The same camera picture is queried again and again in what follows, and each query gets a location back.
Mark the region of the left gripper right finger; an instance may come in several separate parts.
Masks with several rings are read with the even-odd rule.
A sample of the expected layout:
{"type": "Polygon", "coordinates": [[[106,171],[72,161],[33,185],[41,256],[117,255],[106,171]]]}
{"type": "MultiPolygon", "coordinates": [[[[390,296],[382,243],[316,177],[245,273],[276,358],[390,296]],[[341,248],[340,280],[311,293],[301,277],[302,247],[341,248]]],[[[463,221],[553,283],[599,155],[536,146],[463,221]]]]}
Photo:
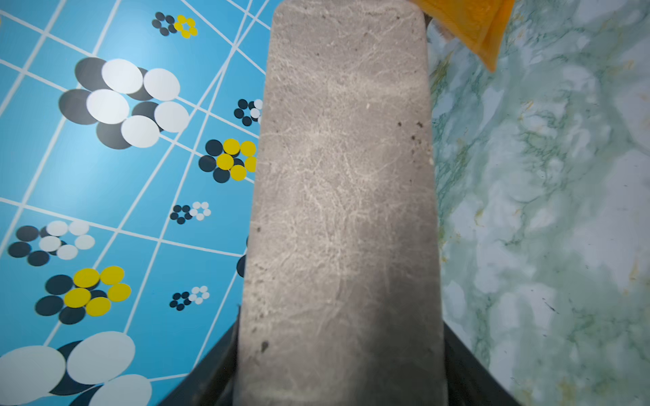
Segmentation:
{"type": "Polygon", "coordinates": [[[449,405],[520,406],[445,322],[445,372],[449,405]]]}

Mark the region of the grey rectangular case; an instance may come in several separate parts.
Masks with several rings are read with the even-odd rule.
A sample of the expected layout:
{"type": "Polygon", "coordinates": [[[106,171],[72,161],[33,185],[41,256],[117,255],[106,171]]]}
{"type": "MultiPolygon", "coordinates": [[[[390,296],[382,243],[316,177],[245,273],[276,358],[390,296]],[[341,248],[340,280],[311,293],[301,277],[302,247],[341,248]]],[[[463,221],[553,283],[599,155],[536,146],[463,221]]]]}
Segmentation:
{"type": "Polygon", "coordinates": [[[446,404],[430,120],[416,5],[276,8],[235,404],[446,404]]]}

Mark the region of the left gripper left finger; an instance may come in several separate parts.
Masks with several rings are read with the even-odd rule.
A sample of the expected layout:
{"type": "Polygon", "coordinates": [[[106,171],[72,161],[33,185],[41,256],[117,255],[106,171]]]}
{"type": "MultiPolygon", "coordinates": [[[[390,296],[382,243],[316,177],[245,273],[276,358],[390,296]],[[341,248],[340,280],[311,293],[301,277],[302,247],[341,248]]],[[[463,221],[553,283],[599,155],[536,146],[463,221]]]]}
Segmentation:
{"type": "Polygon", "coordinates": [[[159,405],[231,406],[237,371],[239,320],[159,405]]]}

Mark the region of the orange microfiber cloth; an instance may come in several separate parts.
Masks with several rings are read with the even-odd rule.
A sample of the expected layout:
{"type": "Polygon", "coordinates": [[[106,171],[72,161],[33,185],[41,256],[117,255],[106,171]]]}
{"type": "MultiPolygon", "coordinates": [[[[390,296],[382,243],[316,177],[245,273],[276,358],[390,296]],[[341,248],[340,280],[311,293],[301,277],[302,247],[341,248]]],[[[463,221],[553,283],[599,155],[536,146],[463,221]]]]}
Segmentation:
{"type": "Polygon", "coordinates": [[[416,0],[494,73],[515,0],[416,0]]]}

